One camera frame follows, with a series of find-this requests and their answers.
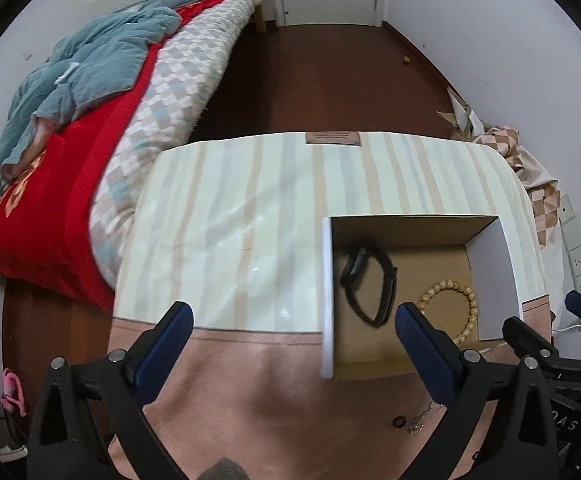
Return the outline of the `black smart band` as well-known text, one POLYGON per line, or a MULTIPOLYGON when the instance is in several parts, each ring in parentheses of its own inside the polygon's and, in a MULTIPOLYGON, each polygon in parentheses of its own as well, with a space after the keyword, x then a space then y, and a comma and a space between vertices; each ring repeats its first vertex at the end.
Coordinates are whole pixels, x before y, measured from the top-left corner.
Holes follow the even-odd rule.
POLYGON ((383 249, 374 244, 353 247, 339 285, 348 306, 364 324, 381 328, 391 319, 397 295, 397 266, 383 249))

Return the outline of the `open cardboard box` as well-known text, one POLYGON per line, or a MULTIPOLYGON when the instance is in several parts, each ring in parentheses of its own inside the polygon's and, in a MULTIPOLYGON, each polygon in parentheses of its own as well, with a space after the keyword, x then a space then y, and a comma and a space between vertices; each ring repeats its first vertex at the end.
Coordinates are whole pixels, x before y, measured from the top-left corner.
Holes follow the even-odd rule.
POLYGON ((339 285, 353 247, 374 244, 397 266, 395 305, 424 302, 426 318, 463 347, 502 344, 502 325, 522 316, 511 249, 497 216, 351 216, 323 221, 324 379, 371 379, 413 370, 395 330, 364 324, 339 285))

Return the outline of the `pink shoe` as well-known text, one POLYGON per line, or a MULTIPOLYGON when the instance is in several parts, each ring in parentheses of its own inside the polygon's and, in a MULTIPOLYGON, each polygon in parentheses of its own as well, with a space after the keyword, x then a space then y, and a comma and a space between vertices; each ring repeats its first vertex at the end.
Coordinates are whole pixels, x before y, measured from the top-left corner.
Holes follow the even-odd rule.
POLYGON ((17 414, 20 417, 27 416, 24 389, 19 377, 6 368, 3 370, 3 393, 0 403, 4 411, 10 414, 17 414))

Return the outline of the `white power strip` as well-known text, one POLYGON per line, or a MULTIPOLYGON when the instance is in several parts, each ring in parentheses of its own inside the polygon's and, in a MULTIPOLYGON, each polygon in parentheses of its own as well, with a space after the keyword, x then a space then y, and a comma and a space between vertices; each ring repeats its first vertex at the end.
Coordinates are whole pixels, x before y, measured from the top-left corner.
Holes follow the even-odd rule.
POLYGON ((559 215, 569 274, 574 288, 581 292, 581 226, 573 203, 566 193, 561 196, 559 215))

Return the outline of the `red quilt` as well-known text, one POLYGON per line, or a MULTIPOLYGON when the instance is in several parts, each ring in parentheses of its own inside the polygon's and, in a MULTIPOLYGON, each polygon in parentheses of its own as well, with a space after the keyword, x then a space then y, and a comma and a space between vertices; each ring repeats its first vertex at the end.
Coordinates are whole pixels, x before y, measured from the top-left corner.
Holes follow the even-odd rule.
POLYGON ((91 248, 92 200, 169 38, 149 48, 131 90, 51 134, 43 151, 6 185, 0 195, 0 275, 112 310, 115 287, 98 273, 91 248))

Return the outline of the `brown checkered cloth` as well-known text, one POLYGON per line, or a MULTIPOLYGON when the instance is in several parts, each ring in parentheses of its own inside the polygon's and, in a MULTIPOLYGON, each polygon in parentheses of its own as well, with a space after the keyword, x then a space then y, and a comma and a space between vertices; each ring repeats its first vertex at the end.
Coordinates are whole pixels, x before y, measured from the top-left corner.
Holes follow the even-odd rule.
POLYGON ((539 160, 522 146, 519 130, 491 127, 474 136, 472 141, 493 148, 507 161, 530 199, 539 245, 555 245, 560 238, 559 181, 551 177, 539 160))

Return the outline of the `checkered bed sheet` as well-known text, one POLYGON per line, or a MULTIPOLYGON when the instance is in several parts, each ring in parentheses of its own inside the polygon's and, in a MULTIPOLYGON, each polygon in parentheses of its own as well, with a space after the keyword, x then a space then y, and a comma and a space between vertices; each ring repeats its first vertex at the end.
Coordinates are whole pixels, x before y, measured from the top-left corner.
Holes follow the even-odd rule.
POLYGON ((115 287, 145 181, 164 151, 185 144, 228 67, 234 44, 262 0, 202 0, 159 49, 152 77, 92 200, 90 239, 98 273, 115 287))

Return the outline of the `teal blanket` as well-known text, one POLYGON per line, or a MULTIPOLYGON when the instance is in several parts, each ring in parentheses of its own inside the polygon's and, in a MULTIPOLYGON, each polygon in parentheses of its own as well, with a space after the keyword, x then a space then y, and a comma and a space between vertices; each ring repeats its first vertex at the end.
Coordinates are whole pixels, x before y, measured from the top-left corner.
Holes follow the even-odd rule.
POLYGON ((148 50, 182 26, 199 0, 98 0, 102 15, 60 40, 19 85, 0 135, 0 195, 48 137, 134 87, 148 50))

